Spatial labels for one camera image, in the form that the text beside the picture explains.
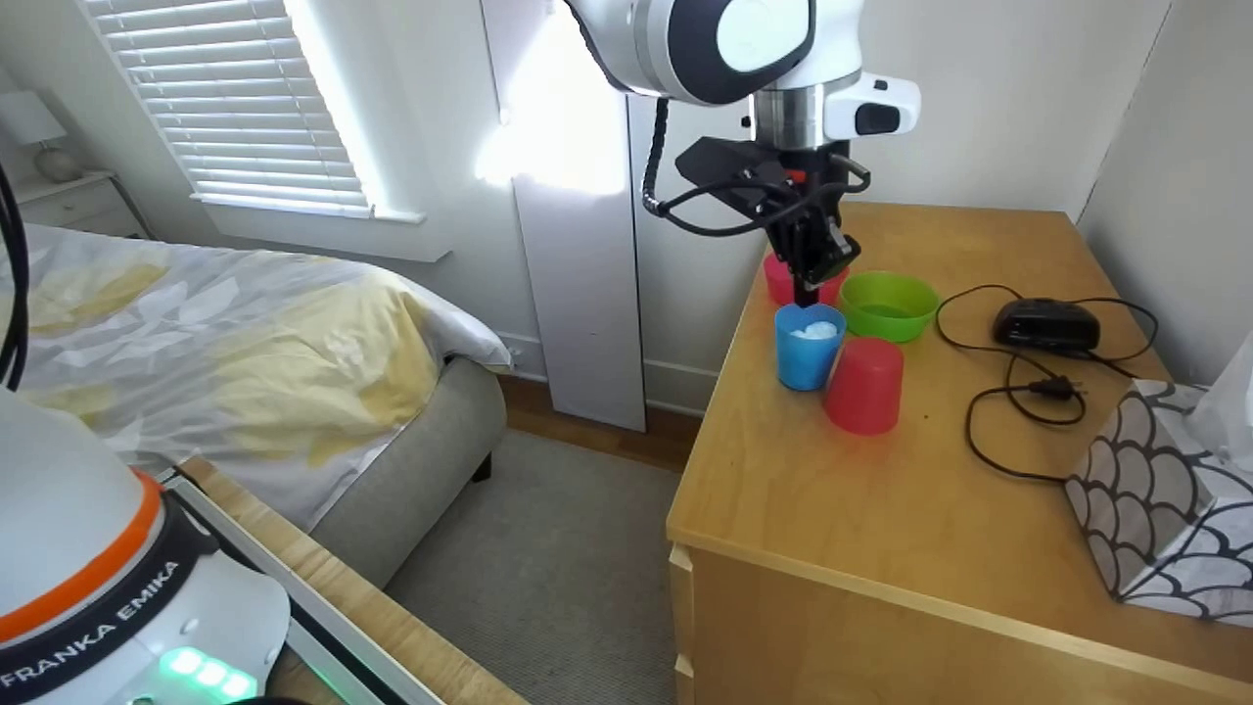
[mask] wooden dresser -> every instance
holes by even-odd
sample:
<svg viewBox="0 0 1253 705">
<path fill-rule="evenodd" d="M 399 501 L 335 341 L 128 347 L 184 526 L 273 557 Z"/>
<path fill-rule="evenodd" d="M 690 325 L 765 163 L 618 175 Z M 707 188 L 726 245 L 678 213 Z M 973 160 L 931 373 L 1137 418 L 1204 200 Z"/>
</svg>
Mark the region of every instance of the wooden dresser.
<svg viewBox="0 0 1253 705">
<path fill-rule="evenodd" d="M 848 226 L 858 270 L 909 270 L 939 295 L 1111 295 L 1067 217 L 858 204 Z M 988 341 L 1004 301 L 974 295 L 944 321 Z M 1106 351 L 1144 341 L 1118 305 L 1102 321 Z M 900 422 L 848 436 L 818 395 L 774 384 L 771 301 L 754 285 L 669 509 L 678 702 L 1253 702 L 1253 632 L 1110 600 L 1063 491 L 969 450 L 969 399 L 1004 379 L 1004 356 L 927 332 L 906 362 Z M 1123 379 L 1058 368 L 1080 384 L 1085 422 L 1033 427 L 988 402 L 974 431 L 995 459 L 1067 473 L 1110 418 Z"/>
</svg>

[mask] gray carpet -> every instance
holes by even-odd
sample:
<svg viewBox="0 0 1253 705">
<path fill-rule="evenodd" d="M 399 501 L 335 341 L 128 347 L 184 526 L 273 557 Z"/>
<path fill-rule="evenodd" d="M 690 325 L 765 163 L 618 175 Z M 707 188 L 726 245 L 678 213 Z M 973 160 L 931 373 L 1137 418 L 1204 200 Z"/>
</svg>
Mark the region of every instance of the gray carpet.
<svg viewBox="0 0 1253 705">
<path fill-rule="evenodd" d="M 678 473 L 509 431 L 388 586 L 537 705 L 673 702 Z"/>
</svg>

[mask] blue cup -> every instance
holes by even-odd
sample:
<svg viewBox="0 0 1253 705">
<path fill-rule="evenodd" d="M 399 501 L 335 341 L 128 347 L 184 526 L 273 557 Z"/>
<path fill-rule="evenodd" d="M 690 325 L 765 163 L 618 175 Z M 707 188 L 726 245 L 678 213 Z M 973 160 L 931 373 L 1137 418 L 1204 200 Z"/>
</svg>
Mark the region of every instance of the blue cup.
<svg viewBox="0 0 1253 705">
<path fill-rule="evenodd" d="M 848 316 L 831 305 L 781 305 L 774 309 L 774 364 L 781 384 L 793 393 L 824 393 Z"/>
</svg>

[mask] black cable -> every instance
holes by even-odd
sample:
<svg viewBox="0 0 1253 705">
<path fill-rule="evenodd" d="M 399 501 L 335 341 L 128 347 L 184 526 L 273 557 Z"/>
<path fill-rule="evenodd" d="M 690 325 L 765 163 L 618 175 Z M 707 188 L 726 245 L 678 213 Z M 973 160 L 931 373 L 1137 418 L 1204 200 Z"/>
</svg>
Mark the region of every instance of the black cable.
<svg viewBox="0 0 1253 705">
<path fill-rule="evenodd" d="M 11 316 L 0 343 L 0 384 L 17 388 L 23 379 L 28 343 L 33 343 L 33 316 L 28 316 L 33 256 L 28 256 L 23 217 L 17 209 L 3 168 L 0 168 L 0 239 L 3 239 L 8 273 L 11 273 Z"/>
<path fill-rule="evenodd" d="M 669 130 L 669 98 L 660 98 L 660 111 L 654 111 L 654 138 L 650 138 L 650 157 L 648 157 L 648 168 L 643 168 L 643 209 L 660 219 L 669 219 L 678 222 L 683 232 L 690 236 L 707 236 L 707 239 L 727 239 L 727 236 L 748 236 L 748 232 L 760 232 L 760 226 L 771 226 L 771 222 L 784 222 L 784 219 L 797 219 L 799 213 L 824 213 L 825 217 L 825 204 L 833 196 L 848 196 L 848 191 L 867 191 L 870 188 L 870 168 L 861 168 L 858 160 L 844 157 L 844 154 L 825 154 L 831 160 L 844 163 L 844 174 L 858 175 L 858 180 L 844 180 L 844 183 L 807 183 L 807 191 L 784 191 L 784 188 L 771 188 L 771 183 L 760 183 L 760 180 L 721 180 L 721 183 L 697 183 L 673 200 L 660 200 L 660 168 L 662 168 L 662 154 L 666 154 L 666 130 Z M 673 209 L 697 200 L 697 196 L 716 196 L 716 191 L 746 191 L 746 188 L 756 188 L 765 196 L 774 196 L 774 200 L 793 200 L 787 209 L 774 209 L 760 219 L 748 219 L 748 222 L 738 222 L 738 226 L 700 226 L 695 219 L 683 219 Z"/>
<path fill-rule="evenodd" d="M 995 395 L 1007 395 L 1012 409 L 1013 409 L 1022 418 L 1047 422 L 1047 427 L 1073 427 L 1073 422 L 1080 422 L 1080 418 L 1089 414 L 1085 393 L 1080 393 L 1071 377 L 1063 377 L 1058 368 L 1043 364 L 1038 356 L 1032 356 L 1032 351 L 1022 351 L 1022 347 L 1007 347 L 1007 343 L 973 343 L 973 341 L 958 341 L 958 335 L 947 332 L 944 313 L 947 313 L 957 301 L 965 301 L 965 298 L 973 298 L 973 295 L 982 295 L 982 291 L 1004 291 L 1004 295 L 1012 295 L 1013 301 L 1022 301 L 1022 295 L 1020 295 L 1013 285 L 1004 285 L 1004 282 L 969 285 L 969 291 L 958 291 L 958 295 L 951 295 L 951 298 L 944 298 L 944 301 L 936 305 L 936 325 L 931 325 L 936 335 L 939 335 L 944 343 L 951 343 L 951 347 L 1012 356 L 1012 364 L 1007 364 L 1007 373 L 1004 373 L 1004 384 L 1000 384 L 1000 388 L 982 388 L 982 393 L 969 402 L 965 439 L 969 439 L 973 453 L 982 459 L 982 461 L 988 461 L 992 470 L 1000 470 L 1000 473 L 1025 478 L 1025 480 L 1047 480 L 1047 484 L 1063 484 L 1067 478 L 1038 473 L 1038 470 L 1022 470 L 1022 465 L 1007 465 L 1007 461 L 1000 461 L 1000 459 L 992 459 L 992 453 L 982 450 L 981 436 L 974 436 L 974 414 L 981 414 L 981 409 L 982 409 L 988 399 L 995 399 Z M 1073 305 L 1123 305 L 1123 309 L 1132 309 L 1140 321 L 1148 321 L 1148 341 L 1144 341 L 1140 347 L 1132 347 L 1132 351 L 1122 351 L 1122 356 L 1098 356 L 1098 351 L 1054 351 L 1054 356 L 1063 356 L 1063 362 L 1089 362 L 1089 364 L 1106 364 L 1106 368 L 1111 368 L 1111 373 L 1122 373 L 1122 377 L 1132 377 L 1132 373 L 1123 368 L 1123 362 L 1137 362 L 1137 356 L 1144 356 L 1144 351 L 1154 343 L 1154 335 L 1161 335 L 1161 316 L 1154 316 L 1148 305 L 1137 305 L 1137 301 L 1123 301 L 1123 298 L 1073 298 Z M 1047 414 L 1047 410 L 1038 410 L 1032 399 L 1043 399 L 1043 402 L 1049 402 L 1049 409 L 1063 409 L 1063 414 Z"/>
</svg>

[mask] bed mattress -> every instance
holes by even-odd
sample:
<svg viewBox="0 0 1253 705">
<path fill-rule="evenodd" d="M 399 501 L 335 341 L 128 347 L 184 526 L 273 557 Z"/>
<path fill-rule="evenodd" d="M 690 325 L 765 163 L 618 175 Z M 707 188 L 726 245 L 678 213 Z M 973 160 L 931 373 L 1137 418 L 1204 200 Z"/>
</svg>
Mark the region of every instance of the bed mattress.
<svg viewBox="0 0 1253 705">
<path fill-rule="evenodd" d="M 380 268 L 40 222 L 28 239 L 20 393 L 123 453 L 213 459 L 303 530 L 422 414 L 446 356 L 509 368 L 479 316 Z"/>
</svg>

